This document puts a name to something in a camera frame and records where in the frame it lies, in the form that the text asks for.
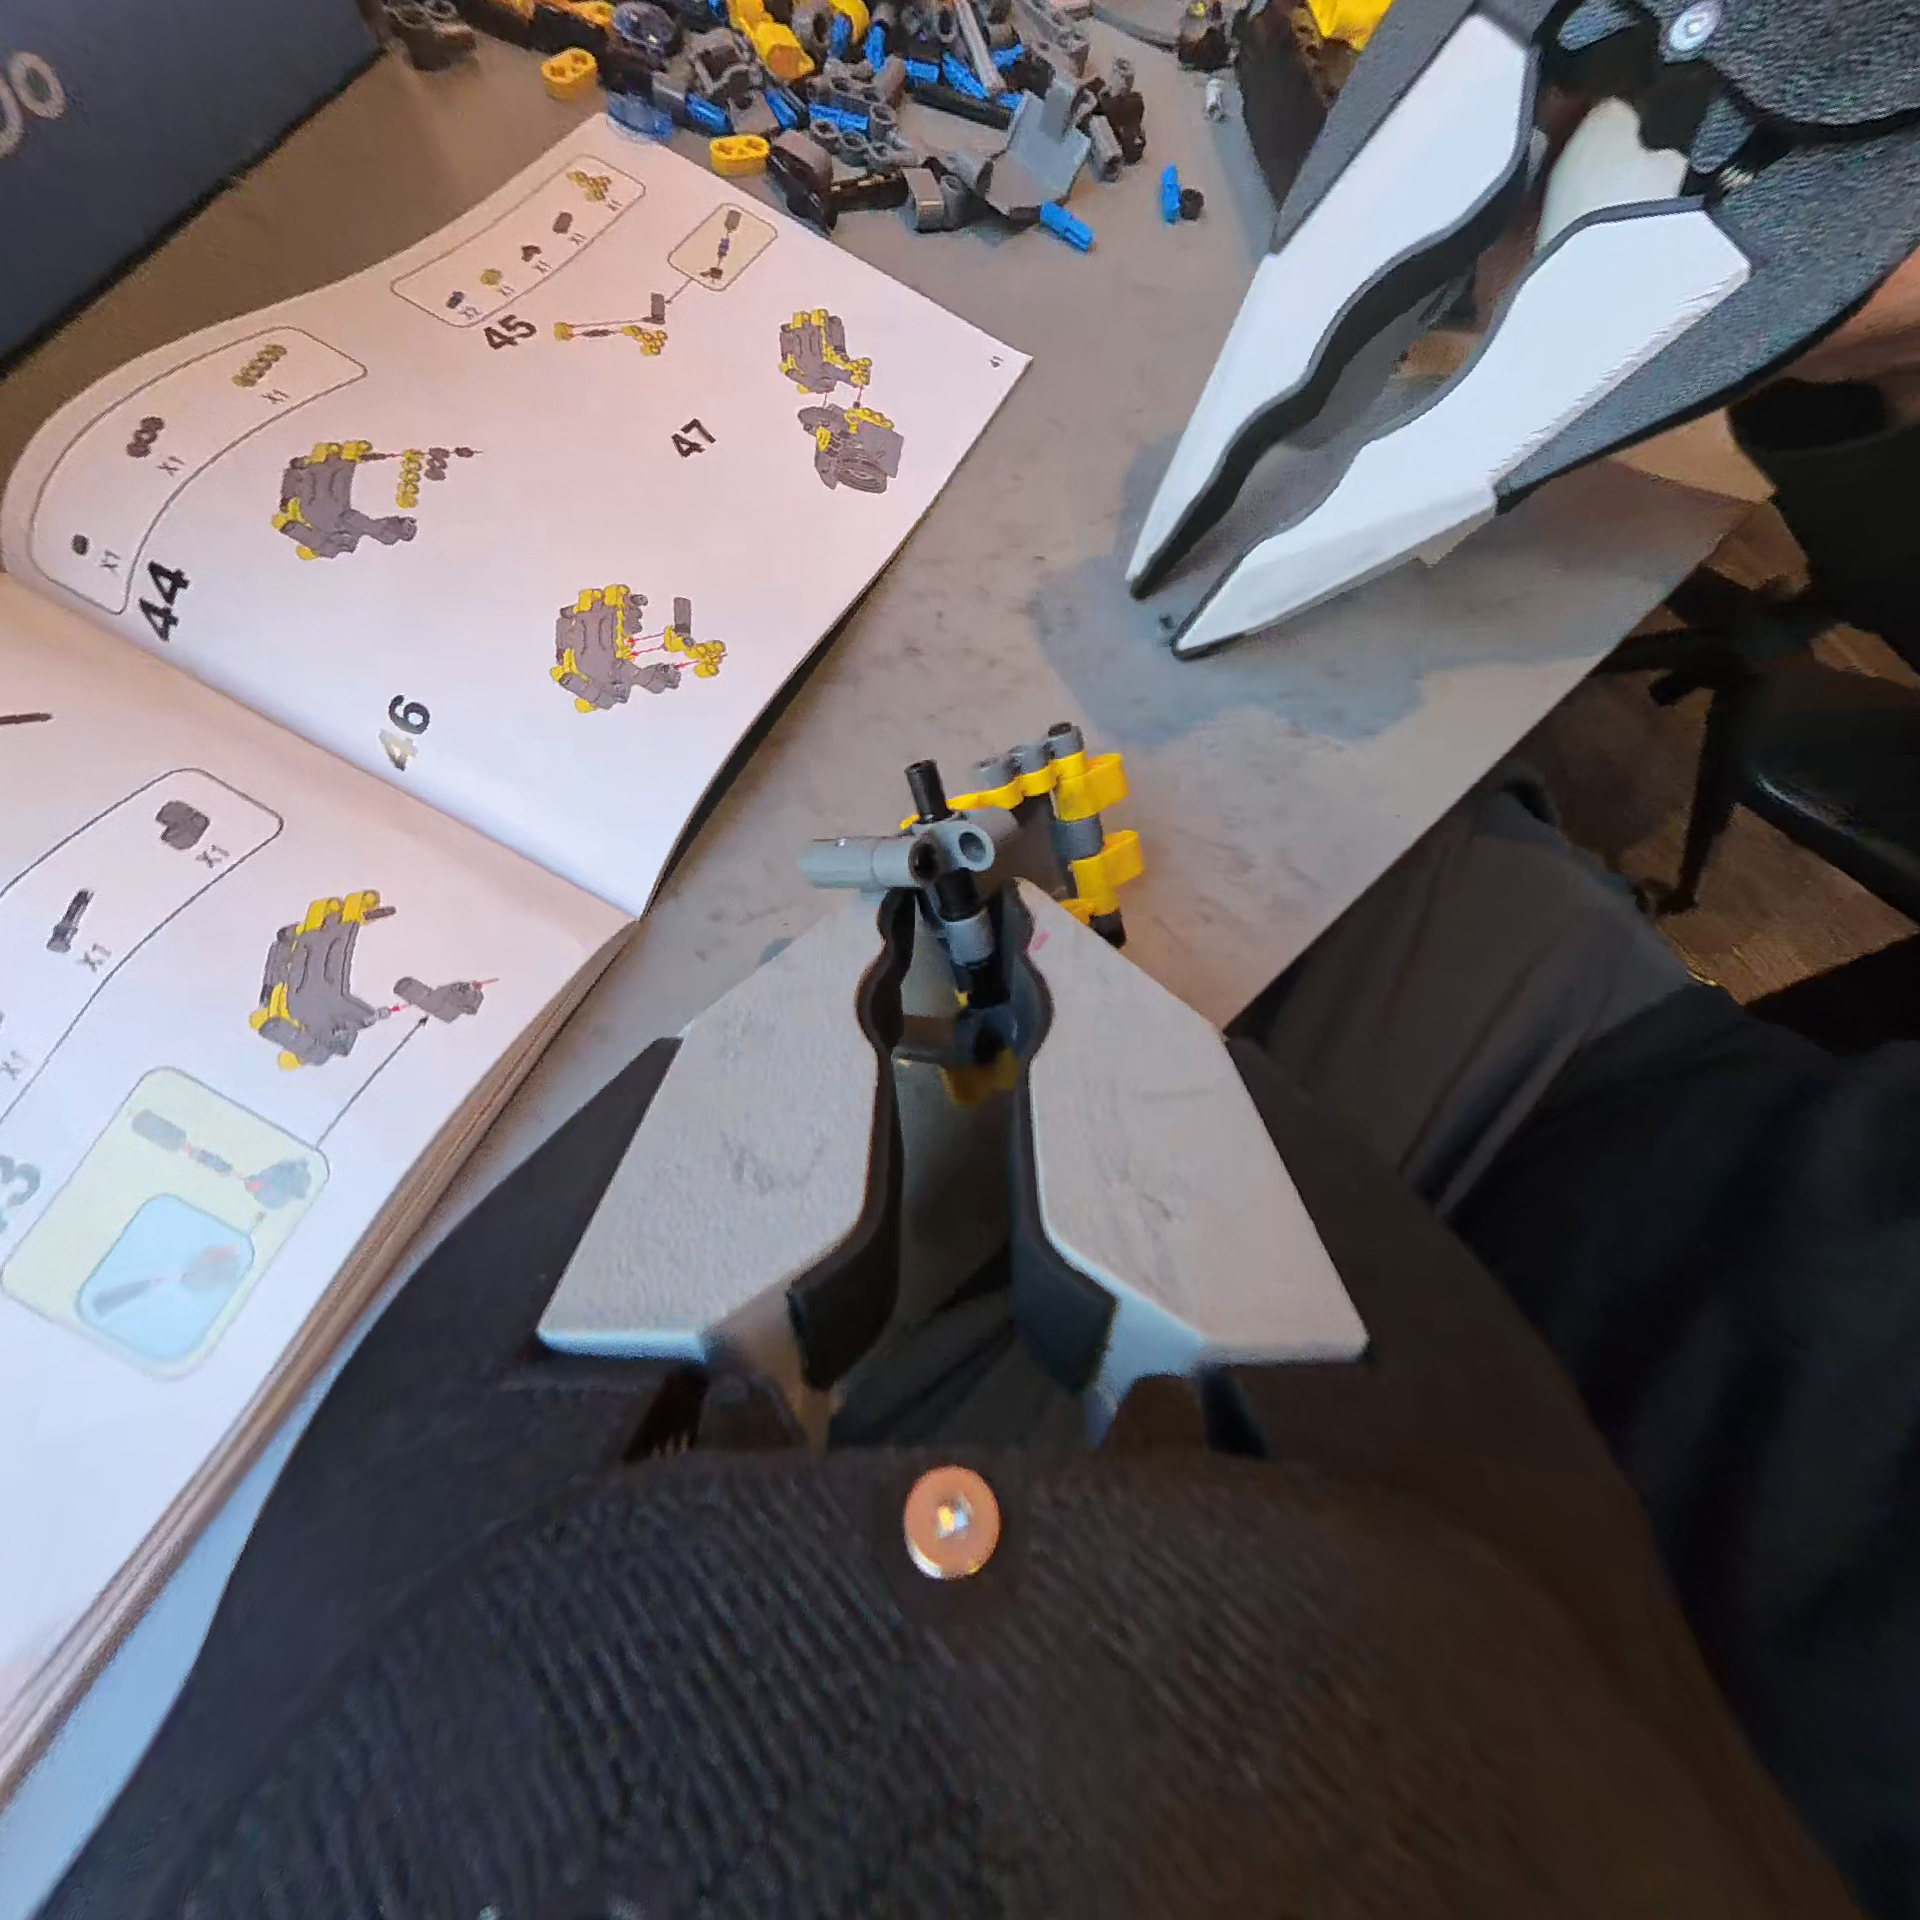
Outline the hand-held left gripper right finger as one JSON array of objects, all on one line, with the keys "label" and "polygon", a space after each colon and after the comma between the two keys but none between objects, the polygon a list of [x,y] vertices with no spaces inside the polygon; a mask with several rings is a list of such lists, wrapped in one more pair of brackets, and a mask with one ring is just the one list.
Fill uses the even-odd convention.
[{"label": "hand-held left gripper right finger", "polygon": [[1110,1427],[1143,1377],[1371,1333],[1213,1022],[1018,884],[1018,1332]]}]

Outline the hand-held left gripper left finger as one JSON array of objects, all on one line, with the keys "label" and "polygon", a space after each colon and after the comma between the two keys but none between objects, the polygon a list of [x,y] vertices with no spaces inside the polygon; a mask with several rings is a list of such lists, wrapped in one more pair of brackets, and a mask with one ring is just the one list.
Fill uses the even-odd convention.
[{"label": "hand-held left gripper left finger", "polygon": [[900,1294],[904,902],[856,894],[645,1054],[645,1114],[549,1300],[560,1354],[835,1388]]}]

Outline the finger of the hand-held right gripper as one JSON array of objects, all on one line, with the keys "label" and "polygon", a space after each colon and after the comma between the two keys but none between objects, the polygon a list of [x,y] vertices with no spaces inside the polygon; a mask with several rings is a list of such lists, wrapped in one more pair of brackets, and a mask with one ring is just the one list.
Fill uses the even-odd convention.
[{"label": "finger of the hand-held right gripper", "polygon": [[1447,555],[1498,508],[1498,483],[1579,423],[1750,277],[1702,204],[1612,207],[1533,256],[1475,356],[1331,490],[1245,552],[1173,651],[1207,654],[1412,559]]},{"label": "finger of the hand-held right gripper", "polygon": [[1274,444],[1367,406],[1419,309],[1511,207],[1544,70],[1541,10],[1391,10],[1326,116],[1149,505],[1149,597]]}]

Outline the yellow five-hole brick beam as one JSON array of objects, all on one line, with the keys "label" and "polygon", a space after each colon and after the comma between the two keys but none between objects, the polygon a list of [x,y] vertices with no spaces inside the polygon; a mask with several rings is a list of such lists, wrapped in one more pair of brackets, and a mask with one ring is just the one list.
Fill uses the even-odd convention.
[{"label": "yellow five-hole brick beam", "polygon": [[1065,864],[1070,894],[1065,909],[1100,932],[1110,946],[1125,946],[1121,891],[1144,872],[1143,836],[1132,827],[1103,833],[1094,852],[1078,853]]},{"label": "yellow five-hole brick beam", "polygon": [[967,804],[1018,811],[1024,802],[1049,802],[1056,823],[1078,826],[1131,795],[1121,755],[1050,755],[1043,745],[1043,741],[1033,741],[1018,755],[1008,755],[1011,776],[974,790]]}]

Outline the grey yellow brick assembly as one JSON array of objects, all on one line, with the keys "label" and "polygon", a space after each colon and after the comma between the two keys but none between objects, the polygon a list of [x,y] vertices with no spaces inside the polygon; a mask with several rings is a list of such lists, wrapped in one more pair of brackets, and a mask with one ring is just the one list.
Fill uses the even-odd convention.
[{"label": "grey yellow brick assembly", "polygon": [[960,1107],[1011,1090],[1017,1079],[1012,1047],[1021,1023],[1012,1011],[1012,963],[1001,953],[1008,929],[1001,891],[1018,875],[1021,853],[1043,853],[1036,884],[1065,906],[1065,864],[1112,833],[1106,823],[1112,808],[1090,823],[1062,826],[1049,802],[1024,802],[1018,811],[967,804],[974,790],[1005,782],[1011,776],[1005,758],[1033,741],[1050,755],[1106,755],[1090,749],[1083,725],[1053,722],[1043,738],[977,760],[967,792],[950,792],[941,766],[916,760],[909,766],[913,814],[897,830],[831,833],[800,858],[802,877],[818,888],[913,897],[919,925],[941,946],[954,1008],[909,1014],[900,1054],[910,1066],[941,1068],[950,1096]]}]

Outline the grey desk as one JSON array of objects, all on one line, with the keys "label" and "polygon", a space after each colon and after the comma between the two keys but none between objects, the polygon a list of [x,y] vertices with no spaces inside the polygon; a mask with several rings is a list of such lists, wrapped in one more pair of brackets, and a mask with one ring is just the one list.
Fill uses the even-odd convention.
[{"label": "grey desk", "polygon": [[[910,237],[843,223],[847,250],[1031,350],[1017,395],[950,490],[761,722],[708,802],[658,905],[478,1140],[392,1281],[452,1235],[641,1045],[677,1030],[819,916],[797,848],[875,830],[903,764],[967,764],[1053,716],[1127,758],[1149,877],[1131,946],[1170,991],[1228,1022],[1732,526],[1738,512],[1633,468],[1530,493],[1444,565],[1396,571],[1296,638],[1168,659],[1159,612],[1269,524],[1263,470],[1217,550],[1159,599],[1121,568],[1270,233],[1245,128],[1210,123],[1204,82],[1091,22],[1094,66],[1137,60],[1149,152],[1210,196],[1165,228],[1149,167],[1090,189],[1094,248],[1049,237]],[[489,41],[467,73],[373,63],[129,274],[3,375],[3,473],[35,426],[149,348],[401,250],[537,161],[578,114],[534,57]],[[3,1838],[3,1914],[29,1916],[174,1707],[237,1559],[224,1516],[83,1707],[70,1759],[38,1767]]]}]

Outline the person's right hand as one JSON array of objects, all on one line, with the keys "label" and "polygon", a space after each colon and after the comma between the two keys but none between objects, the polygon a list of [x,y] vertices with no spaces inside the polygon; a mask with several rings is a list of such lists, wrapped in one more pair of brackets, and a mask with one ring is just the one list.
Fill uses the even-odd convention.
[{"label": "person's right hand", "polygon": [[1829,335],[1782,370],[1801,382],[1871,382],[1917,406],[1917,250]]}]

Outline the yellow black brick vehicle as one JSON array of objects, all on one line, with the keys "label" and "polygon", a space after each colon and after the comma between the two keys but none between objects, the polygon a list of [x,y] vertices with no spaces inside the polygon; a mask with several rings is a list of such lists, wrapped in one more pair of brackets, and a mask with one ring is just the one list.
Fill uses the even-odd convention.
[{"label": "yellow black brick vehicle", "polygon": [[1245,3],[1232,19],[1238,116],[1283,204],[1391,3]]}]

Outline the grey sloped brick piece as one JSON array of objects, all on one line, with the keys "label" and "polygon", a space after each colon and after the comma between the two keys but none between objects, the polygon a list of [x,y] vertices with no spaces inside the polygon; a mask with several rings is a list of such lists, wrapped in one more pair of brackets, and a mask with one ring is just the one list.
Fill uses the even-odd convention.
[{"label": "grey sloped brick piece", "polygon": [[1075,120],[1075,101],[1078,85],[1065,79],[1045,94],[1018,97],[1008,139],[974,186],[1001,218],[1036,223],[1045,204],[1070,199],[1091,152],[1091,136]]}]

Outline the black office chair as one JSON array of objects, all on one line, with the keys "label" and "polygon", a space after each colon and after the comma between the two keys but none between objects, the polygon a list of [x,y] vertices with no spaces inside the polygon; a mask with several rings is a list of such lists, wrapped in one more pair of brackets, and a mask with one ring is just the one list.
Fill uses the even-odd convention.
[{"label": "black office chair", "polygon": [[1645,884],[1656,912],[1690,912],[1738,808],[1917,922],[1917,689],[1829,666],[1838,627],[1817,591],[1747,587],[1702,565],[1662,599],[1671,622],[1621,638],[1601,675],[1649,672],[1671,708],[1706,694],[1683,853]]}]

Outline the person's dark clothing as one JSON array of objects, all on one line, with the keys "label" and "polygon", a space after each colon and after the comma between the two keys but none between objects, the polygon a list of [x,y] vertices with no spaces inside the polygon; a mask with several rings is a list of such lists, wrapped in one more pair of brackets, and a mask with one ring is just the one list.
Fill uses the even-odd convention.
[{"label": "person's dark clothing", "polygon": [[1545,1336],[1760,1759],[1917,1914],[1917,1045],[1699,979],[1503,766],[1238,1033]]}]

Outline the pile of loose brick pieces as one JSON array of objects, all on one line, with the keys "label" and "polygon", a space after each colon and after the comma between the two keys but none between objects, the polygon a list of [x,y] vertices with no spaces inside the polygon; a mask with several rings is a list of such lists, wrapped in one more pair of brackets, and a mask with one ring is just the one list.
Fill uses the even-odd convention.
[{"label": "pile of loose brick pieces", "polygon": [[705,142],[718,176],[761,176],[806,224],[903,207],[916,230],[977,217],[1090,250],[1070,199],[1001,218],[974,189],[1024,91],[1078,85],[1081,170],[1115,180],[1149,154],[1137,63],[1091,66],[1099,3],[363,3],[415,70],[480,35],[540,54],[560,101],[601,97],[613,125]]}]

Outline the open instruction booklet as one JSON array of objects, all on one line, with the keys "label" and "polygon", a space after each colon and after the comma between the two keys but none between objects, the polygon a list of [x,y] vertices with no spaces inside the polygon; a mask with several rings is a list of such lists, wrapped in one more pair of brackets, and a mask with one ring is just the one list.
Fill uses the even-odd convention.
[{"label": "open instruction booklet", "polygon": [[1029,353],[606,125],[3,493],[3,1796]]}]

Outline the dark blue cardboard box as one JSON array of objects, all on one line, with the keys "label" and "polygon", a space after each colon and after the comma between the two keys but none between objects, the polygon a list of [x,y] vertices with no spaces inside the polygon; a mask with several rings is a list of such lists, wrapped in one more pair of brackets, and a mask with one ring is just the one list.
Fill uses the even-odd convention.
[{"label": "dark blue cardboard box", "polygon": [[361,3],[6,3],[3,356],[350,85]]}]

